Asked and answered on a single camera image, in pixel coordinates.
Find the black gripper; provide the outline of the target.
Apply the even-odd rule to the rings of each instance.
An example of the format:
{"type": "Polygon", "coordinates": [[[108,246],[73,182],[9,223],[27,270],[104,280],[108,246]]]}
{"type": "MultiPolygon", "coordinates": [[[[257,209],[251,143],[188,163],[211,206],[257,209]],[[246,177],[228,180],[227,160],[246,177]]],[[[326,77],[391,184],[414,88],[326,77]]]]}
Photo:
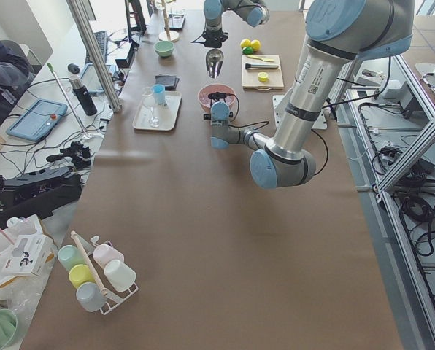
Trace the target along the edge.
{"type": "Polygon", "coordinates": [[[228,122],[232,117],[233,112],[223,101],[214,103],[211,106],[210,113],[205,112],[204,114],[204,119],[210,120],[211,122],[228,122]]]}
{"type": "Polygon", "coordinates": [[[223,31],[203,31],[201,36],[194,39],[192,43],[203,44],[208,48],[221,48],[228,39],[228,33],[223,31]]]}

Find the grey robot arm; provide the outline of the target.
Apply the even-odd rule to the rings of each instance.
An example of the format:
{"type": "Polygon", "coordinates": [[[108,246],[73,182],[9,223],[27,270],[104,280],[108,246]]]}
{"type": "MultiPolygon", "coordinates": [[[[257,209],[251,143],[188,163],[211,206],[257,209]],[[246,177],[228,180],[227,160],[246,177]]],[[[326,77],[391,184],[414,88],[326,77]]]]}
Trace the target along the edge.
{"type": "Polygon", "coordinates": [[[228,39],[228,33],[222,27],[222,15],[227,11],[232,11],[253,28],[265,24],[270,17],[264,1],[206,0],[203,5],[204,29],[192,43],[208,48],[221,48],[228,39]]]}
{"type": "Polygon", "coordinates": [[[211,145],[244,144],[253,150],[250,172],[260,187],[304,184],[315,175],[315,159],[303,148],[342,67],[401,54],[409,49],[413,1],[314,1],[297,78],[285,95],[285,110],[273,137],[253,128],[232,128],[223,101],[211,107],[211,145]]]}

